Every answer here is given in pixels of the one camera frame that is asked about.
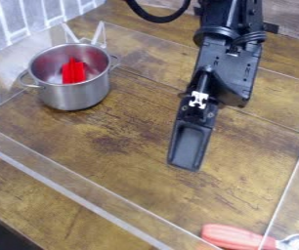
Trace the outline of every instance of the stainless steel pot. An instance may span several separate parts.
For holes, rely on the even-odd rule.
[[[62,67],[70,58],[86,63],[87,81],[63,84]],[[19,76],[26,87],[38,88],[43,102],[62,110],[79,110],[96,105],[110,92],[110,71],[119,59],[91,44],[63,44],[40,52],[30,62],[30,69]],[[35,84],[24,82],[26,75]]]

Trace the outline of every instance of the red handle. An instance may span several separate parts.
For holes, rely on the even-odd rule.
[[[258,250],[263,236],[235,227],[219,224],[207,224],[203,227],[203,239],[219,247],[235,250]],[[267,238],[263,249],[275,250],[276,240]]]

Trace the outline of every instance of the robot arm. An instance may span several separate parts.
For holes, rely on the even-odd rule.
[[[203,164],[218,107],[244,107],[251,99],[267,40],[263,0],[200,0],[200,6],[194,38],[200,52],[168,151],[168,163],[191,171]]]

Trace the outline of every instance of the pot rim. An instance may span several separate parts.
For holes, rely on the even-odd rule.
[[[32,66],[34,62],[36,61],[36,59],[38,59],[44,53],[47,53],[48,51],[52,51],[52,50],[55,50],[55,49],[58,49],[58,48],[62,48],[62,47],[74,46],[74,45],[94,47],[94,48],[96,48],[96,49],[107,56],[107,58],[108,58],[108,65],[107,65],[107,67],[106,67],[106,70],[104,70],[103,72],[100,72],[100,74],[99,74],[95,78],[92,78],[92,79],[90,79],[90,80],[87,80],[87,81],[83,81],[83,82],[72,83],[72,84],[51,83],[51,82],[46,82],[46,81],[43,81],[42,79],[39,79],[39,78],[35,76],[35,74],[32,73],[32,71],[31,71],[31,66]],[[56,45],[56,46],[54,46],[54,47],[51,47],[51,48],[43,50],[42,52],[39,52],[39,53],[34,56],[34,58],[30,60],[30,75],[31,75],[31,77],[34,78],[34,80],[35,80],[38,83],[43,83],[43,84],[46,84],[46,85],[55,86],[55,87],[71,87],[71,86],[84,85],[84,84],[87,84],[87,83],[92,82],[95,79],[98,79],[98,78],[110,70],[110,67],[111,67],[111,56],[110,56],[110,54],[108,54],[99,46],[95,46],[95,45],[87,44],[87,43],[64,43],[64,44]]]

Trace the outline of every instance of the wooden table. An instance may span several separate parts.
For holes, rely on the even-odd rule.
[[[70,25],[79,36],[90,36],[99,20],[195,47],[195,17],[158,26],[142,21],[124,3],[110,1]],[[142,73],[118,69],[103,104],[71,115],[46,107],[35,92],[24,92],[0,107],[0,131],[192,233],[212,222],[262,233],[299,158],[299,41],[271,35],[263,67],[279,73],[260,72],[243,112],[220,112],[207,166],[198,174],[164,162],[176,94],[186,81],[162,87]],[[2,160],[0,220],[47,249],[152,248]]]

